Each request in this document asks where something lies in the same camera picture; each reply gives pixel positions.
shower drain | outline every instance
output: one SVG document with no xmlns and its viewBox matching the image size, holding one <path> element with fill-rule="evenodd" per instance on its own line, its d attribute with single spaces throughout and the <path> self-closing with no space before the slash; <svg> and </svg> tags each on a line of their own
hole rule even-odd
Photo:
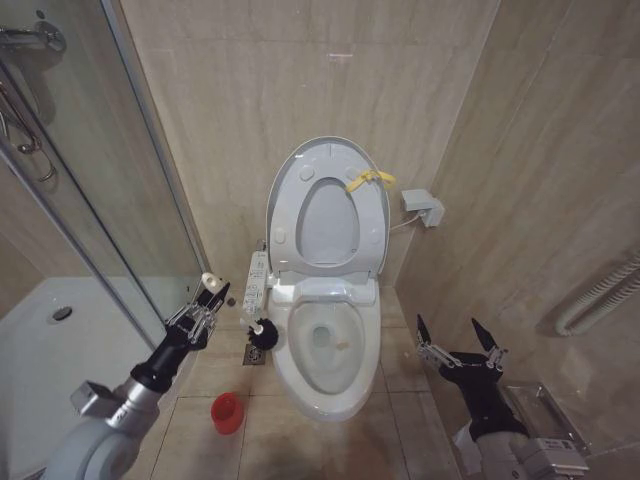
<svg viewBox="0 0 640 480">
<path fill-rule="evenodd" d="M 245 345 L 242 365 L 264 365 L 265 360 L 266 356 L 264 351 L 258 347 L 254 347 L 250 343 Z"/>
<path fill-rule="evenodd" d="M 72 313 L 73 313 L 73 308 L 69 306 L 62 307 L 56 310 L 55 312 L 53 312 L 53 315 L 51 315 L 51 318 L 55 322 L 61 322 L 62 320 L 69 318 Z"/>
</svg>

shower enclosure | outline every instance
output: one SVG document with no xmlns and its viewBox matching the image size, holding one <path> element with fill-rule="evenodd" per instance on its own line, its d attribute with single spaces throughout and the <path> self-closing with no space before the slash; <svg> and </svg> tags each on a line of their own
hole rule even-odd
<svg viewBox="0 0 640 480">
<path fill-rule="evenodd" d="M 0 0 L 0 478 L 37 473 L 206 260 L 119 3 Z"/>
</svg>

yellow strap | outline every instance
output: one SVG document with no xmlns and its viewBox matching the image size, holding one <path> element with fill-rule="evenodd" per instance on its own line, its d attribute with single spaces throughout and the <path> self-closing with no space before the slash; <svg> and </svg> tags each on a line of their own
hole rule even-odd
<svg viewBox="0 0 640 480">
<path fill-rule="evenodd" d="M 385 190 L 393 187 L 396 183 L 396 177 L 389 173 L 383 172 L 381 170 L 365 170 L 360 175 L 358 175 L 358 178 L 356 178 L 345 188 L 347 192 L 351 193 L 364 182 L 371 182 L 376 178 L 379 178 L 382 181 L 382 186 L 385 188 Z"/>
</svg>

toilet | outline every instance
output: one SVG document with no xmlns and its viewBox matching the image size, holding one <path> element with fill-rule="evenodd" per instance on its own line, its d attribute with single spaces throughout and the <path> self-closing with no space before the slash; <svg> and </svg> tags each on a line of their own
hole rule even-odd
<svg viewBox="0 0 640 480">
<path fill-rule="evenodd" d="M 387 253 L 389 200 L 378 181 L 345 186 L 377 167 L 338 137 L 298 147 L 267 207 L 267 313 L 279 332 L 273 360 L 307 416 L 343 421 L 364 405 L 380 353 L 378 274 Z"/>
</svg>

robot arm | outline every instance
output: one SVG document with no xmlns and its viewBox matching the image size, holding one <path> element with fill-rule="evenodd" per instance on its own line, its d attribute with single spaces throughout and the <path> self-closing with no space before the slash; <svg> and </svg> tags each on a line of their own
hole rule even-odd
<svg viewBox="0 0 640 480">
<path fill-rule="evenodd" d="M 486 480 L 568 480 L 588 470 L 572 442 L 533 438 L 515 417 L 500 390 L 507 349 L 471 319 L 485 354 L 447 352 L 431 342 L 418 315 L 418 354 L 446 380 L 455 383 L 471 415 L 469 433 L 482 455 Z"/>
<path fill-rule="evenodd" d="M 116 480 L 138 456 L 140 442 L 159 415 L 158 401 L 191 351 L 207 346 L 229 282 L 204 274 L 205 289 L 166 321 L 166 336 L 147 361 L 115 390 L 86 381 L 71 395 L 88 418 L 51 457 L 45 480 Z"/>
</svg>

